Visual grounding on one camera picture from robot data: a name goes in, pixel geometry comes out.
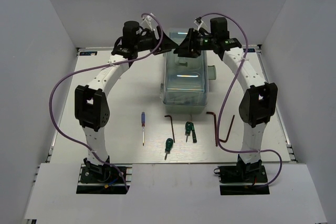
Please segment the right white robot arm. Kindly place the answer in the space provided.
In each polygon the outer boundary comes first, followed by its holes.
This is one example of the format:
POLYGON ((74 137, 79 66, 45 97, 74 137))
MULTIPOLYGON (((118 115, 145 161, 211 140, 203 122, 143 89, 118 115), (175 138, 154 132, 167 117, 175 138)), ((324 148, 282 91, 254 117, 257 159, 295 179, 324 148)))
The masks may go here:
POLYGON ((197 58, 202 51, 213 51, 229 67, 244 93, 239 115, 244 123, 242 148, 238 152, 237 175, 247 182, 261 168, 261 143, 264 130, 275 113, 278 88, 268 83, 247 60, 247 50, 236 38, 230 38, 227 19, 212 18, 207 31, 202 19, 196 18, 197 29, 189 29, 186 38, 174 50, 179 57, 197 58))

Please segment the green plastic toolbox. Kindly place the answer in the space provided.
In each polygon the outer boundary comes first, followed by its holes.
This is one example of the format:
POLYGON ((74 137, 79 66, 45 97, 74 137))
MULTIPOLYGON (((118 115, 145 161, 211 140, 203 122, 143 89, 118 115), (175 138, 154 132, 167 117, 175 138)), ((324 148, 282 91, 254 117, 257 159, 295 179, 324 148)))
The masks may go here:
POLYGON ((161 98, 168 114, 199 114, 207 105, 209 80, 216 79, 215 67, 208 73, 207 53, 183 58, 173 51, 163 54, 161 98))

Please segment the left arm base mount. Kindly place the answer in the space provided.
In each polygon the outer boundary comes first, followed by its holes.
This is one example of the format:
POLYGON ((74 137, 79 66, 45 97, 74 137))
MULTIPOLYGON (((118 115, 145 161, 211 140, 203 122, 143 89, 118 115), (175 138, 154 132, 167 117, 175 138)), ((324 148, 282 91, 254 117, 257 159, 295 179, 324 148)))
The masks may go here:
POLYGON ((131 185, 132 166, 118 166, 123 178, 115 168, 107 171, 107 175, 91 172, 82 164, 77 183, 78 195, 126 195, 131 185))

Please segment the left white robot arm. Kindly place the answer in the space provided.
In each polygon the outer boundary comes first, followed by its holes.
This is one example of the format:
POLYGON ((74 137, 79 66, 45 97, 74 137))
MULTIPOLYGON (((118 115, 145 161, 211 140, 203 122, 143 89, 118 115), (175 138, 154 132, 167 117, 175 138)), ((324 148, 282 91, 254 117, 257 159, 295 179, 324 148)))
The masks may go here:
POLYGON ((89 146, 85 166, 101 182, 110 178, 109 155, 104 139, 104 127, 110 117, 107 97, 117 80, 130 68, 138 53, 152 50, 154 54, 169 52, 178 47, 163 31, 143 28, 136 21, 123 25, 108 61, 99 74, 85 86, 75 89, 75 118, 82 127, 89 146))

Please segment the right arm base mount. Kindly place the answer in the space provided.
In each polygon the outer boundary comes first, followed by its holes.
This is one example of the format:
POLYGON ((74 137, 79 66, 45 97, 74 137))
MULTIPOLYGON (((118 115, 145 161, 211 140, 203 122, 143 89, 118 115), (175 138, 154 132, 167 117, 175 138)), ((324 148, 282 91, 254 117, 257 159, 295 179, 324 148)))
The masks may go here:
POLYGON ((243 177, 236 166, 219 166, 214 169, 219 177, 219 189, 222 196, 269 195, 268 177, 264 165, 257 172, 243 177))

